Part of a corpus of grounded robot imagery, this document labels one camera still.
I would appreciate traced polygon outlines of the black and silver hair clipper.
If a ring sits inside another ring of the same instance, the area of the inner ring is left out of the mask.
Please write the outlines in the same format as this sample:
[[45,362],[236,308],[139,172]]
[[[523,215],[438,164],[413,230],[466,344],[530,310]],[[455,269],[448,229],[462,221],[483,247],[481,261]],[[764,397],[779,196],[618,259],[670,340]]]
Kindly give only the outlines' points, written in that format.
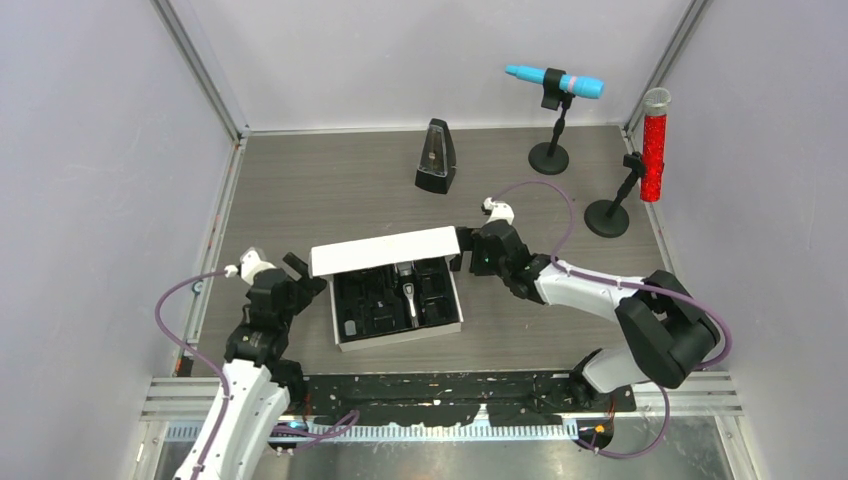
[[418,309],[415,302],[415,284],[414,284],[414,264],[409,262],[400,262],[395,265],[398,274],[399,284],[407,301],[411,326],[417,329],[419,324]]

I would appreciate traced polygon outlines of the white box with black tray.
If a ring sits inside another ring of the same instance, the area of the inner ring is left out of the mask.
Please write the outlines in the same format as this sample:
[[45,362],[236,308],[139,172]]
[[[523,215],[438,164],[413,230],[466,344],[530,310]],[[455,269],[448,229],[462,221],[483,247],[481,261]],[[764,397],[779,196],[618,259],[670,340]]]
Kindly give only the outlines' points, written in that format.
[[[310,274],[328,281],[335,344],[343,352],[458,333],[464,323],[449,260],[459,252],[453,226],[315,246]],[[414,264],[417,329],[395,265]],[[347,337],[344,323],[356,322]]]

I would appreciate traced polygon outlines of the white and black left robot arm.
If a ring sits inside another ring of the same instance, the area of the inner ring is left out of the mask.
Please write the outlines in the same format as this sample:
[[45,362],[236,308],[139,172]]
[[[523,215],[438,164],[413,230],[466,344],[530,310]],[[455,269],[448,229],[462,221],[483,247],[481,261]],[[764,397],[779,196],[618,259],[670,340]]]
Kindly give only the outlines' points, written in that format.
[[177,479],[252,478],[278,418],[305,405],[302,367],[283,354],[294,318],[327,283],[292,252],[283,262],[278,267],[250,248],[239,265],[225,269],[247,284],[247,301],[226,342],[216,396]]

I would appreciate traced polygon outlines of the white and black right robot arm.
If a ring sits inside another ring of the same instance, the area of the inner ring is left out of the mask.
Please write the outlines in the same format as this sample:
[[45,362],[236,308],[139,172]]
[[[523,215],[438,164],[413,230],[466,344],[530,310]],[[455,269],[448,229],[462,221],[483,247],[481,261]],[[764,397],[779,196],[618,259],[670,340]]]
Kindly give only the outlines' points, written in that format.
[[472,274],[498,276],[520,299],[570,307],[620,327],[625,346],[595,350],[569,374],[572,400],[584,410],[598,409],[612,391],[632,384],[675,389],[692,371],[721,362],[732,345],[723,321],[667,271],[639,278],[575,267],[530,252],[506,220],[459,227],[456,234],[460,251],[472,256]]

